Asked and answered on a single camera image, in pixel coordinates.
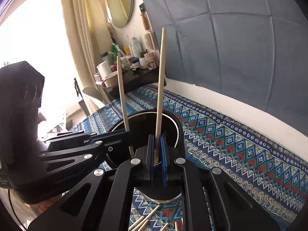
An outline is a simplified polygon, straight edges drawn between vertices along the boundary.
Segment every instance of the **oval mirror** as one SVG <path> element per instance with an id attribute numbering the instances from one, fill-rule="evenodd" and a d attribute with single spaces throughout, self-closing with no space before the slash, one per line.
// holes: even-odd
<path id="1" fill-rule="evenodd" d="M 129 21 L 134 0 L 106 0 L 107 13 L 113 25 L 117 28 L 123 28 Z"/>

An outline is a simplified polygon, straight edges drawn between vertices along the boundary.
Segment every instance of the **blue patterned fabric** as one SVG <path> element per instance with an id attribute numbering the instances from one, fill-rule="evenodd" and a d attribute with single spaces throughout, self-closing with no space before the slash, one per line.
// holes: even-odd
<path id="1" fill-rule="evenodd" d="M 125 97 L 129 115 L 151 109 L 157 104 L 157 87 L 146 85 Z M 308 197 L 306 161 L 250 127 L 166 90 L 163 109 L 172 112 L 182 123 L 189 153 L 187 159 L 205 169 L 223 169 L 271 214 L 281 230 L 295 219 Z M 122 118 L 121 102 L 117 99 L 73 130 L 105 133 Z M 101 167 L 108 169 L 106 163 Z M 135 189 L 130 224 L 155 207 L 155 203 Z M 180 200 L 162 205 L 145 230 L 159 231 L 166 222 L 170 223 L 170 230 L 175 230 L 175 221 L 179 221 L 181 228 L 181 217 Z"/>

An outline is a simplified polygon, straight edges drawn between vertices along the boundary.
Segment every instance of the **window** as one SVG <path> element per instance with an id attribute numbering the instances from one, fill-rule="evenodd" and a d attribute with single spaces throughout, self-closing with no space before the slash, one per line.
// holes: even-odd
<path id="1" fill-rule="evenodd" d="M 19 61 L 45 76 L 40 111 L 47 118 L 78 103 L 61 0 L 27 0 L 0 26 L 0 67 Z"/>

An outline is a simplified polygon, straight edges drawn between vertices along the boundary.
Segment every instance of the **gray sheet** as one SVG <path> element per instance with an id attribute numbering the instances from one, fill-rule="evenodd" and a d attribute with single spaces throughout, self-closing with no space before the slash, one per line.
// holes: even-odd
<path id="1" fill-rule="evenodd" d="M 247 103 L 308 136 L 308 22 L 294 0 L 143 1 L 158 43 L 167 28 L 166 77 Z"/>

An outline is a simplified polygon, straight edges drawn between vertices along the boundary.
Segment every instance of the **chair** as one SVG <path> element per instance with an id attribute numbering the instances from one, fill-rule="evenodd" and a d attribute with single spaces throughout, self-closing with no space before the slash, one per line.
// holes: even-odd
<path id="1" fill-rule="evenodd" d="M 105 104 L 103 103 L 103 97 L 96 88 L 86 87 L 82 92 L 87 95 L 97 105 L 98 108 L 104 107 Z"/>

